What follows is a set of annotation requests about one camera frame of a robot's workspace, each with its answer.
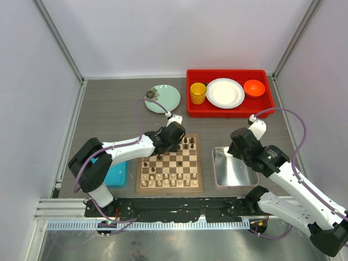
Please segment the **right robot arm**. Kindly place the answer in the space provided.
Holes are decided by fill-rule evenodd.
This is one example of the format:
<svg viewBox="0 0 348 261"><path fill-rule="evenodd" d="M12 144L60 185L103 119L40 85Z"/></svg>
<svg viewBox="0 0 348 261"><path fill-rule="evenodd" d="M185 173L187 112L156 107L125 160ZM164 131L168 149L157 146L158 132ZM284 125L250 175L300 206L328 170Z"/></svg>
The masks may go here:
<svg viewBox="0 0 348 261"><path fill-rule="evenodd" d="M262 146L260 135L251 127L235 130L231 133L228 153L277 183L299 205L258 185L246 195L246 210L253 215L264 212L277 216L301 230L322 253L335 257L347 243L347 209L324 195L292 167L289 157L278 147Z"/></svg>

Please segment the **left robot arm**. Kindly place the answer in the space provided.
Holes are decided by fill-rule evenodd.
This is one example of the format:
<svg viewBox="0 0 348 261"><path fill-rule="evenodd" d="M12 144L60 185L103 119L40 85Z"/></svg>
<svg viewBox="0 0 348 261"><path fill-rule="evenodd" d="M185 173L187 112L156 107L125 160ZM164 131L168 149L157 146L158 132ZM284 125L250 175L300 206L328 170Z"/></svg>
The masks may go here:
<svg viewBox="0 0 348 261"><path fill-rule="evenodd" d="M125 141L102 143L91 138L68 163L75 177L73 191L82 190L88 194L100 215L110 217L115 213L116 199L104 181L109 169L132 159L177 152L184 136L185 128L178 122L171 122L158 131Z"/></svg>

